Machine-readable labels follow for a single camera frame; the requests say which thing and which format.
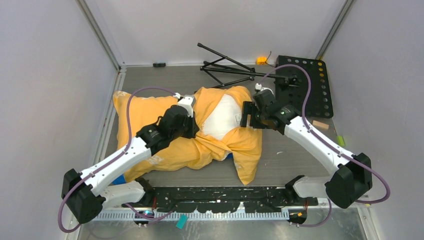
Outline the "yellow printed pillowcase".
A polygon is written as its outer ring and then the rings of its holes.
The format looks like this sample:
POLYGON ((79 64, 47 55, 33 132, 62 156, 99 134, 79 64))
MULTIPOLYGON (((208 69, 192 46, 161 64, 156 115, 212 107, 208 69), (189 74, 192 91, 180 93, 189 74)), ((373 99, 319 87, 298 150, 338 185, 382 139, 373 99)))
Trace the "yellow printed pillowcase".
MULTIPOLYGON (((251 183, 262 155, 262 131, 249 126, 238 126, 222 140, 202 132, 204 121, 224 94, 232 96, 241 110, 243 102, 251 100, 251 93, 244 86, 228 89, 200 88, 194 94, 193 110, 199 127, 195 138, 179 137, 173 140, 166 149, 123 173, 126 182, 151 171, 177 171, 184 167, 198 170, 214 160, 223 161, 226 154, 232 153, 239 180, 244 185, 251 183)), ((129 136, 134 136, 142 127, 156 122, 158 117, 176 103, 177 100, 171 96, 131 97, 128 92, 116 91, 113 94, 113 105, 118 114, 117 147, 124 147, 129 136)))

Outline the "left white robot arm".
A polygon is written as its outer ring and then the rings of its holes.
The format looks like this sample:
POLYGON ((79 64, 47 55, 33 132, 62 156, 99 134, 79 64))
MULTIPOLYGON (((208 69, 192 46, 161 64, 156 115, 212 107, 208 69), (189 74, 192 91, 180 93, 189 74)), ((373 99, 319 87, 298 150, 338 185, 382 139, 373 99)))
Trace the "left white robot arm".
POLYGON ((70 169, 63 176, 61 205, 66 205, 80 224, 93 220, 103 209, 124 203, 148 207, 153 193, 137 181, 122 190, 111 183, 136 164, 148 160, 179 137, 192 139, 199 131, 191 105, 168 108, 155 123, 143 126, 122 148, 80 172, 70 169))

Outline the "white pillow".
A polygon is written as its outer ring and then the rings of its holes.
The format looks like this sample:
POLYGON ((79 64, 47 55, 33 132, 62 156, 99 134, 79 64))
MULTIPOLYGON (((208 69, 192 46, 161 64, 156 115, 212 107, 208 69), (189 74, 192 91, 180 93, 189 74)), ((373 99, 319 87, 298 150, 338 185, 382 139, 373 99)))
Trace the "white pillow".
POLYGON ((202 125, 202 132, 217 140, 222 140, 234 128, 240 126, 241 107, 236 100, 224 94, 202 125))

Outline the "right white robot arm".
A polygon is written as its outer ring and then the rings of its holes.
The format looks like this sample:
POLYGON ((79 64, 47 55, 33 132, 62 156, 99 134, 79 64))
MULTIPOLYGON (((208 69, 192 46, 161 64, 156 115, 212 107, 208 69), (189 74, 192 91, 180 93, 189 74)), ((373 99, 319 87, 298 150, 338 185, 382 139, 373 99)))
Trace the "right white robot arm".
POLYGON ((270 89, 244 101, 241 127, 272 129, 307 150, 329 173, 328 177, 299 175, 285 184, 285 198, 291 205, 299 205, 305 198, 329 199, 346 209, 369 191, 372 186, 370 158, 344 149, 314 128, 292 105, 282 105, 270 89))

